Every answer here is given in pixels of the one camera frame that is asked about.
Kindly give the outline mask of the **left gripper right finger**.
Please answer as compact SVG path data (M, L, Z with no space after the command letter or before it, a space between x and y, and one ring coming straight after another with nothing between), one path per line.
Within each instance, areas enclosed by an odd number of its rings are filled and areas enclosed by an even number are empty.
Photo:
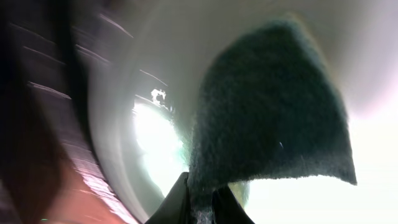
M228 186L213 192L213 223L254 224Z

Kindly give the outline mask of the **mint plate with one smear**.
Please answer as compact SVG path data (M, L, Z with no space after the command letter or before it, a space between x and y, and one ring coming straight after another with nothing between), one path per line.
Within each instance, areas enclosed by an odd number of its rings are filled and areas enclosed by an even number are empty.
M305 24L349 116L357 185L332 177L233 184L256 223L397 222L396 1L91 1L89 119L100 166L145 222L188 169L197 91L213 59L269 20Z

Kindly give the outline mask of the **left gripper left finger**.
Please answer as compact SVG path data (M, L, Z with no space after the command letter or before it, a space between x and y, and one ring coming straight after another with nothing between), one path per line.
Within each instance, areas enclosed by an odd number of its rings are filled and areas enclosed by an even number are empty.
M170 192L145 224L190 224L188 172L182 172Z

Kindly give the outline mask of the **green scrubbing sponge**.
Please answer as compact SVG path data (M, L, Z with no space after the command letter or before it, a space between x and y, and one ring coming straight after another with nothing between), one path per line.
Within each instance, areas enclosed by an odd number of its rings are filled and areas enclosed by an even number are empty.
M227 211L228 184L315 175L356 184L341 95L304 26L270 21L215 58L198 91L189 176L194 223Z

